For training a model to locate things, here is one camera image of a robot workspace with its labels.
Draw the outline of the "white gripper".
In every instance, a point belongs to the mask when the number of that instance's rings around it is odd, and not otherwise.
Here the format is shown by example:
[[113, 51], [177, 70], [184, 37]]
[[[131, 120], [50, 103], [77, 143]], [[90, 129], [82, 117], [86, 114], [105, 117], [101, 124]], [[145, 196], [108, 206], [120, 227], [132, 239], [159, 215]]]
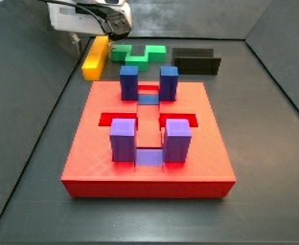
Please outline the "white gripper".
[[92, 35], [128, 35], [132, 11], [127, 0], [48, 0], [54, 30]]

